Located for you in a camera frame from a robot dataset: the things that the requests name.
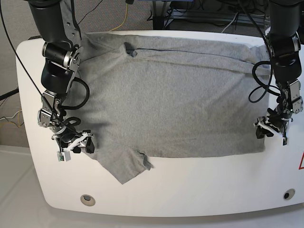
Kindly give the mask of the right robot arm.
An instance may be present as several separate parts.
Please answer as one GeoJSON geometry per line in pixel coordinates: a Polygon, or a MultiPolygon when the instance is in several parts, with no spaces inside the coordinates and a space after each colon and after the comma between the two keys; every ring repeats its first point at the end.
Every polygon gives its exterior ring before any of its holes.
{"type": "Polygon", "coordinates": [[[58,160],[70,160],[70,153],[94,153],[90,130],[77,132],[81,124],[78,117],[66,118],[68,110],[83,107],[89,97],[90,89],[86,82],[76,76],[81,62],[83,47],[82,35],[75,17],[72,0],[30,0],[29,7],[44,40],[42,56],[45,65],[41,84],[45,88],[42,94],[42,108],[38,112],[38,124],[53,132],[52,139],[59,146],[58,160]],[[84,100],[76,106],[66,106],[64,101],[73,83],[85,88],[84,100]]]}

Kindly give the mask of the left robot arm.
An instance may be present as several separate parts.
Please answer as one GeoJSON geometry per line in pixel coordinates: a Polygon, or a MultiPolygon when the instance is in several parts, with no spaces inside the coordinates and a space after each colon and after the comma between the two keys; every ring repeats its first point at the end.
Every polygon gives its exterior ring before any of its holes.
{"type": "Polygon", "coordinates": [[[253,66],[252,76],[259,88],[277,97],[277,107],[268,108],[267,115],[258,117],[254,124],[256,137],[273,137],[280,134],[283,145],[287,145],[287,132],[292,115],[303,111],[304,102],[300,96],[299,76],[302,66],[299,52],[301,39],[302,0],[270,0],[268,2],[269,30],[261,33],[269,54],[268,61],[260,61],[253,66]],[[264,84],[257,77],[259,66],[270,66],[269,82],[264,84]]]}

